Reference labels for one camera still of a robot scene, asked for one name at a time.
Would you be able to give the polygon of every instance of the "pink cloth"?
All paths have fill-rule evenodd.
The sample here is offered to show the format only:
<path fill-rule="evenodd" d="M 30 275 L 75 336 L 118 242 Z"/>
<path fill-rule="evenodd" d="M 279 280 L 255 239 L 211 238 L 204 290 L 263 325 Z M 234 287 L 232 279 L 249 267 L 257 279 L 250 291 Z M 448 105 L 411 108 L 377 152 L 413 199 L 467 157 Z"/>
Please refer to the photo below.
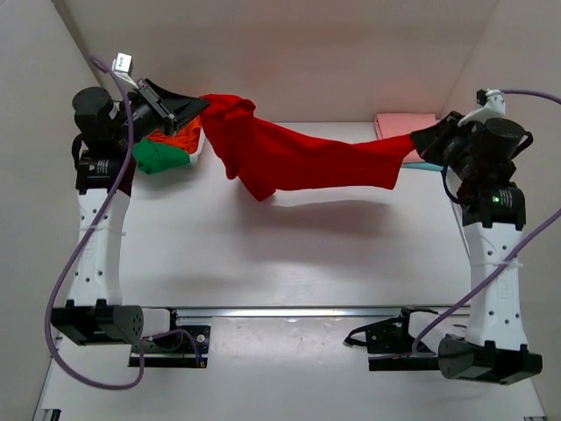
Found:
<path fill-rule="evenodd" d="M 408 114 L 405 112 L 387 112 L 378 114 L 374 120 L 374 128 L 378 139 L 392 138 L 409 134 L 415 130 L 426 129 L 437 123 L 434 114 Z M 417 151 L 405 157 L 403 162 L 424 162 Z"/>

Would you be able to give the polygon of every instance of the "white wall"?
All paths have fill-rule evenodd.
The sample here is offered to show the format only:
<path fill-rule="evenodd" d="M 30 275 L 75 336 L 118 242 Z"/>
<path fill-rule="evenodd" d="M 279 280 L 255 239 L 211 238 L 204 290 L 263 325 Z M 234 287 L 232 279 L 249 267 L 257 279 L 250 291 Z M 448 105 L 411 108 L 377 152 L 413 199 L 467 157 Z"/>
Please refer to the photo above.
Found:
<path fill-rule="evenodd" d="M 43 315 L 76 242 L 71 99 L 95 84 L 53 5 L 0 1 L 0 419 L 29 420 L 45 380 Z"/>
<path fill-rule="evenodd" d="M 187 95 L 251 98 L 274 121 L 440 111 L 496 0 L 58 0 L 91 52 Z"/>
<path fill-rule="evenodd" d="M 561 96 L 561 2 L 501 0 L 486 33 L 444 107 L 474 108 L 477 88 L 542 89 Z M 516 159 L 514 179 L 528 208 L 527 231 L 561 206 L 561 106 L 544 100 L 507 97 L 508 116 L 534 133 L 535 143 Z M 521 255 L 522 316 L 532 351 L 544 358 L 535 378 L 550 419 L 561 419 L 561 221 Z"/>

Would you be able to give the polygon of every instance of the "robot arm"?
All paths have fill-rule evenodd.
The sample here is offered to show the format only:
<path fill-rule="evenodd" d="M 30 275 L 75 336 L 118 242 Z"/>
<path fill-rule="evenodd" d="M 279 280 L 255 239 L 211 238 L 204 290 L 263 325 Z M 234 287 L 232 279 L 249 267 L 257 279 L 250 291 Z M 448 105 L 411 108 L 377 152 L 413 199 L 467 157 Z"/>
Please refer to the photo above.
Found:
<path fill-rule="evenodd" d="M 530 133 L 504 118 L 500 91 L 480 91 L 478 102 L 481 108 L 462 118 L 452 113 L 438 131 L 412 134 L 427 161 L 449 166 L 461 181 L 457 199 L 462 206 L 461 229 L 472 289 L 522 239 L 524 195 L 510 181 L 515 171 L 511 160 L 532 141 Z M 511 260 L 472 299 L 465 329 L 445 320 L 423 338 L 446 378 L 510 384 L 541 372 L 541 356 L 528 351 L 522 326 L 519 266 L 517 258 Z M 415 311 L 408 317 L 408 334 L 416 338 L 437 316 Z"/>
<path fill-rule="evenodd" d="M 201 98 L 168 92 L 149 80 L 131 82 L 131 63 L 119 60 L 114 71 L 134 85 L 134 141 L 160 129 L 175 135 L 209 104 Z M 128 132 L 124 106 L 101 87 L 87 88 L 73 100 L 75 122 L 81 130 L 73 144 L 76 189 L 80 205 L 80 238 L 88 230 L 124 163 Z M 86 149 L 81 151 L 82 144 Z M 51 323 L 78 345 L 137 344 L 142 337 L 170 329 L 168 310 L 122 305 L 119 257 L 124 215 L 128 209 L 136 162 L 131 160 L 117 193 L 81 253 L 64 307 L 54 308 Z"/>

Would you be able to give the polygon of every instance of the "red cloth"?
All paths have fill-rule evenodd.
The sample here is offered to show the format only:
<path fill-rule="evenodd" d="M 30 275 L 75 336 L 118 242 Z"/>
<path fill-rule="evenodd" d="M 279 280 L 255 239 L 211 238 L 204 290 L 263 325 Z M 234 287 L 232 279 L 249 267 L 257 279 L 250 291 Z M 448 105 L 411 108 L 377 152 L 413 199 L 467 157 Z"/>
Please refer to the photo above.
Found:
<path fill-rule="evenodd" d="M 226 166 L 259 201 L 276 189 L 342 186 L 393 189 L 403 158 L 415 146 L 409 135 L 348 144 L 312 138 L 253 116 L 255 105 L 233 95 L 206 95 L 202 128 Z"/>

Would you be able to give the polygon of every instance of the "white surface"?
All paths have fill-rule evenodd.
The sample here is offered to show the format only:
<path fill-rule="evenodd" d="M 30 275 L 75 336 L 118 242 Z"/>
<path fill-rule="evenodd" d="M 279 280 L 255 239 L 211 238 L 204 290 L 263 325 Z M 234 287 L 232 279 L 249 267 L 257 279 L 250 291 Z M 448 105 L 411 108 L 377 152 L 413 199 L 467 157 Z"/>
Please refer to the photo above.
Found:
<path fill-rule="evenodd" d="M 58 2 L 90 53 L 132 54 L 135 78 L 191 96 L 246 96 L 273 121 L 439 112 L 497 3 Z"/>
<path fill-rule="evenodd" d="M 80 205 L 82 239 L 107 198 L 107 190 L 90 189 L 85 195 L 76 195 L 76 198 Z M 124 216 L 130 201 L 128 195 L 117 190 L 109 208 L 83 248 L 76 270 L 69 276 L 72 286 L 68 299 L 74 300 L 75 305 L 96 305 L 97 300 L 105 300 L 108 305 L 123 303 L 119 285 L 119 260 Z"/>
<path fill-rule="evenodd" d="M 46 300 L 78 233 L 71 101 L 94 81 L 50 2 L 0 0 L 2 420 L 31 419 L 45 379 Z"/>
<path fill-rule="evenodd" d="M 148 368 L 133 390 L 88 388 L 53 366 L 44 408 L 60 421 L 372 420 L 513 421 L 543 412 L 530 381 L 504 387 L 439 372 L 370 373 L 364 348 L 343 346 L 372 319 L 224 319 L 212 322 L 209 367 Z M 98 381 L 128 382 L 126 346 L 61 351 Z"/>
<path fill-rule="evenodd" d="M 171 313 L 168 309 L 142 309 L 140 338 L 169 331 Z"/>
<path fill-rule="evenodd" d="M 466 63 L 443 114 L 468 111 L 478 88 L 542 89 L 561 95 L 561 2 L 500 0 L 484 36 Z M 535 228 L 561 204 L 561 107 L 544 100 L 505 96 L 507 116 L 534 133 L 535 142 L 516 158 L 514 181 L 524 191 L 528 225 Z M 536 377 L 548 419 L 561 420 L 561 223 L 521 253 L 522 319 L 530 349 L 543 355 Z"/>
<path fill-rule="evenodd" d="M 359 142 L 373 123 L 289 125 Z M 259 203 L 210 148 L 195 171 L 137 172 L 121 258 L 124 303 L 146 306 L 449 305 L 470 269 L 439 173 L 393 191 L 277 192 Z"/>

